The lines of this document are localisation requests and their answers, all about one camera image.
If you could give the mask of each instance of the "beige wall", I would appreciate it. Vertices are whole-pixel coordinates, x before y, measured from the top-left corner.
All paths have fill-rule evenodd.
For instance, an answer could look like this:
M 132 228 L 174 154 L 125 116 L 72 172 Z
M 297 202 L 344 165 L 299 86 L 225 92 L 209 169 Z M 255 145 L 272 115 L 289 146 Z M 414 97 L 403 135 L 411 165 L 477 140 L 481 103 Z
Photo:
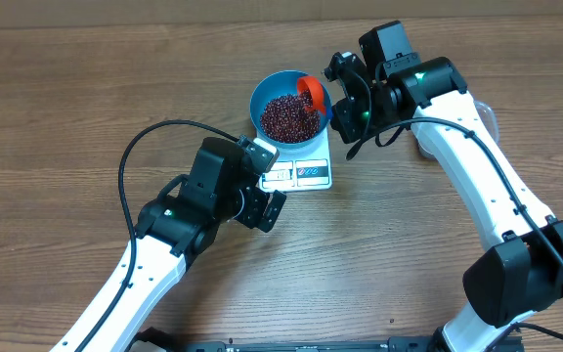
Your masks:
M 0 0 L 0 28 L 563 14 L 563 0 Z

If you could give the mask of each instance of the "wooden table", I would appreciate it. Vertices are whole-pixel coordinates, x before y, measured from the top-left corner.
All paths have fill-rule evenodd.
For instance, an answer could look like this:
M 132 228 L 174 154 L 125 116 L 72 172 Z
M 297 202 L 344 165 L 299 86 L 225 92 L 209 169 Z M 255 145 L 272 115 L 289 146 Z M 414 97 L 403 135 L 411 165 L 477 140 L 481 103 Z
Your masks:
M 116 169 L 136 133 L 187 118 L 252 135 L 260 79 L 319 74 L 384 22 L 0 31 L 0 351 L 50 348 L 113 270 L 127 242 Z M 563 16 L 403 22 L 421 58 L 449 57 L 495 109 L 503 151 L 563 218 Z M 170 127 L 135 148 L 135 215 L 189 172 L 207 135 Z M 410 133 L 351 162 L 349 146 L 329 141 L 333 188 L 289 195 L 270 234 L 223 225 L 144 328 L 236 343 L 375 340 L 432 333 L 458 312 L 461 276 L 483 252 L 440 166 Z M 563 300 L 532 321 L 563 331 Z M 563 348 L 525 337 L 528 351 Z

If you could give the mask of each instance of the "blue bowl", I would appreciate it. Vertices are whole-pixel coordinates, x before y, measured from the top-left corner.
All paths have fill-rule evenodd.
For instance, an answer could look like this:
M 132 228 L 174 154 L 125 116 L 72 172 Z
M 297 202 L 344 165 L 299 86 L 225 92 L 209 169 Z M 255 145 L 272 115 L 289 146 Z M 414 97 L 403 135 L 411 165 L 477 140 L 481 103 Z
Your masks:
M 297 70 L 286 70 L 273 73 L 270 76 L 264 78 L 264 80 L 262 80 L 262 82 L 260 82 L 260 84 L 255 87 L 255 90 L 251 95 L 249 110 L 251 113 L 251 122 L 253 122 L 255 129 L 258 131 L 258 137 L 262 138 L 273 146 L 276 146 L 277 148 L 295 150 L 306 147 L 310 145 L 317 137 L 319 137 L 323 133 L 323 131 L 325 131 L 327 124 L 329 123 L 327 117 L 319 112 L 319 114 L 321 115 L 321 126 L 319 127 L 319 132 L 311 139 L 299 143 L 282 143 L 275 141 L 272 138 L 269 138 L 269 136 L 267 136 L 262 130 L 262 125 L 260 124 L 260 116 L 264 112 L 264 107 L 274 98 L 288 94 L 297 94 L 297 79 L 306 75 L 308 74 Z M 329 96 L 329 92 L 327 92 L 325 87 L 323 87 L 323 91 L 325 93 L 325 108 L 327 110 L 331 110 L 331 97 Z

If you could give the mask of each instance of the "orange cup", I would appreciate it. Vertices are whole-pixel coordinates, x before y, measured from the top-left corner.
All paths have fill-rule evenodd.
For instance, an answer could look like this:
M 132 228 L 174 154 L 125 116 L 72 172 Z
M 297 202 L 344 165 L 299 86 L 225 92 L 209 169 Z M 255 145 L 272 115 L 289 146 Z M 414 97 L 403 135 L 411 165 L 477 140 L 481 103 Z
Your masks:
M 318 110 L 322 114 L 326 114 L 325 110 L 325 92 L 321 82 L 315 76 L 303 76 L 297 79 L 297 93 L 301 94 L 305 91 L 310 93 L 312 97 L 312 106 L 305 107 L 307 111 Z

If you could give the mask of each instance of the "white kitchen scale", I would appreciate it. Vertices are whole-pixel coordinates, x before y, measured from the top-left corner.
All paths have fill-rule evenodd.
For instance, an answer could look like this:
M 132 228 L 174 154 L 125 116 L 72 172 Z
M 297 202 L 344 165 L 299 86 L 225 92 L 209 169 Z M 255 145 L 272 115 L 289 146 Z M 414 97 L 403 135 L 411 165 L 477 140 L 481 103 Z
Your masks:
M 305 147 L 285 149 L 279 145 L 280 157 L 270 172 L 260 177 L 265 192 L 327 190 L 331 188 L 331 157 L 327 129 Z

